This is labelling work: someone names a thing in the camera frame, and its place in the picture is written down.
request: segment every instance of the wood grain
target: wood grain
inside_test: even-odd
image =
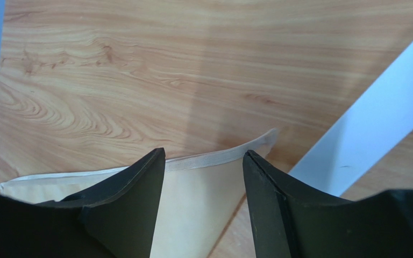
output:
[[[289,171],[412,40],[410,0],[6,0],[0,182],[161,146],[217,151],[272,127],[269,160]],[[413,133],[345,196],[396,186],[413,187]],[[211,257],[254,256],[237,219]],[[248,244],[226,244],[240,232]]]

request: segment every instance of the beige paper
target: beige paper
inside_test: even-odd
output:
[[[272,129],[235,148],[167,160],[151,258],[206,258],[245,193],[243,155],[253,149],[266,156],[277,134]],[[62,200],[125,168],[25,176],[0,190],[29,203]]]

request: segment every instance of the black plastic part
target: black plastic part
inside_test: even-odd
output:
[[[0,195],[0,257],[149,257],[164,171],[159,148],[60,202]]]
[[[413,257],[413,190],[351,202],[249,150],[243,159],[257,258]]]

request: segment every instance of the laminate floor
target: laminate floor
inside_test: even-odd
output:
[[[410,0],[6,0],[0,182],[281,130],[289,171],[413,40]],[[413,188],[413,132],[344,194]],[[211,257],[254,257],[244,202]]]

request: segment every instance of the wooden floor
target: wooden floor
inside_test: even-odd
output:
[[[6,0],[0,182],[217,151],[289,171],[413,40],[413,0]],[[413,133],[345,198],[413,188]],[[254,257],[246,202],[211,257]]]

